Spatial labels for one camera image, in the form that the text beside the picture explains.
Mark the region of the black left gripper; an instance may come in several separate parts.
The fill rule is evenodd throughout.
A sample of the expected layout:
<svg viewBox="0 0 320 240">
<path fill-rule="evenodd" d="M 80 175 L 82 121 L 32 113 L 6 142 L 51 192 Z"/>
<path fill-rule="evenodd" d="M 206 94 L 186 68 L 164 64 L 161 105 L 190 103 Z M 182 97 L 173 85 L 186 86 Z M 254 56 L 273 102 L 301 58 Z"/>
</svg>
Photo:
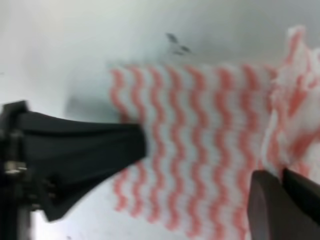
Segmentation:
<svg viewBox="0 0 320 240">
<path fill-rule="evenodd" d="M 134 123 L 89 123 L 30 112 L 25 101 L 0 114 L 0 238 L 32 239 L 31 213 L 62 218 L 104 180 L 143 159 Z"/>
</svg>

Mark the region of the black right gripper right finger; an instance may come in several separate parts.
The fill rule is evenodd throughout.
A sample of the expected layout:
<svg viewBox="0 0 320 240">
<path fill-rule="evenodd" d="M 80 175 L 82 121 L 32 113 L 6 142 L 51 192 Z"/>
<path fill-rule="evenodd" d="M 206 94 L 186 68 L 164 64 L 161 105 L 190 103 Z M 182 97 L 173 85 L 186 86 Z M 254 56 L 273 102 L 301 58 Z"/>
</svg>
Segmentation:
<svg viewBox="0 0 320 240">
<path fill-rule="evenodd" d="M 295 204 L 313 220 L 320 219 L 320 185 L 289 169 L 284 169 L 282 186 Z"/>
</svg>

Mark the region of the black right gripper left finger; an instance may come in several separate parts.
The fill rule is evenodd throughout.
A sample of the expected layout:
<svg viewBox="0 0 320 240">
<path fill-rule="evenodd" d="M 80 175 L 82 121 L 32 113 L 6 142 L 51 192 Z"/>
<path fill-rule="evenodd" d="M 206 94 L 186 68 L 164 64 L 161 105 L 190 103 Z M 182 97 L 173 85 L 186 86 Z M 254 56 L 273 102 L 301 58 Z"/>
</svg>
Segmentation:
<svg viewBox="0 0 320 240">
<path fill-rule="evenodd" d="M 251 175 L 247 216 L 254 240 L 318 240 L 320 220 L 313 220 L 291 199 L 278 179 L 265 170 Z"/>
</svg>

